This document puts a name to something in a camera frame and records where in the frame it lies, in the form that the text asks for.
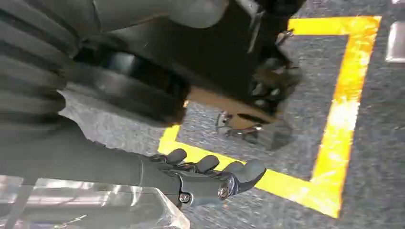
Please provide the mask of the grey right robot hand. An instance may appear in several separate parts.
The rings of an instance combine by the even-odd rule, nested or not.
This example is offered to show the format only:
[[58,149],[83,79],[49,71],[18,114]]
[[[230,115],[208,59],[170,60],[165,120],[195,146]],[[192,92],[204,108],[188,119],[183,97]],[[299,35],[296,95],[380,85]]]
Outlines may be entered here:
[[136,53],[183,79],[222,80],[223,95],[247,85],[242,75],[277,51],[275,40],[302,0],[260,0],[258,38],[248,37],[251,21],[243,5],[228,0],[3,0],[0,3],[0,173],[21,177],[68,179],[156,187],[176,206],[183,184],[201,187],[204,204],[221,202],[218,188],[234,180],[236,195],[264,175],[259,163],[232,163],[209,177],[182,172],[177,161],[109,149],[88,140],[76,122],[60,115],[65,69],[83,42],[108,31],[142,27]]

